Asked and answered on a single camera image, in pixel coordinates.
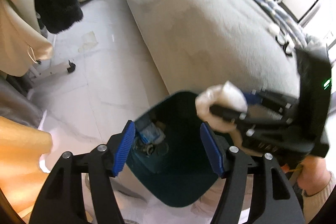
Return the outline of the person's right hand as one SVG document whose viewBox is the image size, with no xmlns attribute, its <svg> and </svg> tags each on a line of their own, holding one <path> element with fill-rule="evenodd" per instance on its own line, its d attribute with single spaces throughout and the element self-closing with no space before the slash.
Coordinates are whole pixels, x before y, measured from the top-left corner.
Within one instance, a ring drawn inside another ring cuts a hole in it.
<svg viewBox="0 0 336 224">
<path fill-rule="evenodd" d="M 331 173 L 326 168 L 326 160 L 321 157 L 307 156 L 301 165 L 302 171 L 297 179 L 298 186 L 308 196 L 321 192 L 331 179 Z"/>
</svg>

